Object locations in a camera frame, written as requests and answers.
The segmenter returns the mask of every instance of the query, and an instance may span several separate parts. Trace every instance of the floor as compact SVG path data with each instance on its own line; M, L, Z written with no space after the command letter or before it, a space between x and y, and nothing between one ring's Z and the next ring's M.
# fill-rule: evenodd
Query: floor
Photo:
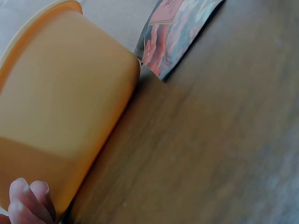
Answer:
M84 15L134 51L157 0L79 0ZM0 55L18 29L53 0L0 0Z

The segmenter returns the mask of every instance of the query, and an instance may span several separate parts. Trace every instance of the container lid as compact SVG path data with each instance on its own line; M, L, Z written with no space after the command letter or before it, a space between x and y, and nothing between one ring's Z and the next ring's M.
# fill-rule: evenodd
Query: container lid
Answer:
M57 12L69 10L83 14L79 2L75 0L58 0L38 11L19 29L0 58L0 94L11 68L18 59L22 49L28 44L26 39L30 37L34 27L43 24L47 18Z

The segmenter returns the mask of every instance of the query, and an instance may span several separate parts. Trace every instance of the fingernail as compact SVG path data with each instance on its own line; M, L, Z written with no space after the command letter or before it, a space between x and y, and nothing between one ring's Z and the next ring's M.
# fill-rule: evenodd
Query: fingernail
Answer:
M46 191L46 194L48 195L50 193L50 188L49 188L49 185L47 182L44 182L46 185L47 185L47 191Z
M21 202L18 202L18 211L22 211L24 209L24 205Z
M25 184L25 186L23 188L24 193L27 193L30 191L30 186L24 178L21 177L21 178L18 178L17 180L24 182L24 184Z

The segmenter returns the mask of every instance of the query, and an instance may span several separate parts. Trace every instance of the wooden table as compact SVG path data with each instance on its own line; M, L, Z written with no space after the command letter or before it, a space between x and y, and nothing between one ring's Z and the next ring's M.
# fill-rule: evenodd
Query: wooden table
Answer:
M227 0L166 83L145 74L69 219L299 223L299 1Z

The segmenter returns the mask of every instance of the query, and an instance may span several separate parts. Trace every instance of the colorful picture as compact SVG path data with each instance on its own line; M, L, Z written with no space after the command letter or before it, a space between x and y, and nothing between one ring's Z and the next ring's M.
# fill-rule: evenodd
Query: colorful picture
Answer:
M160 79L166 77L222 1L160 0L143 31L141 61Z

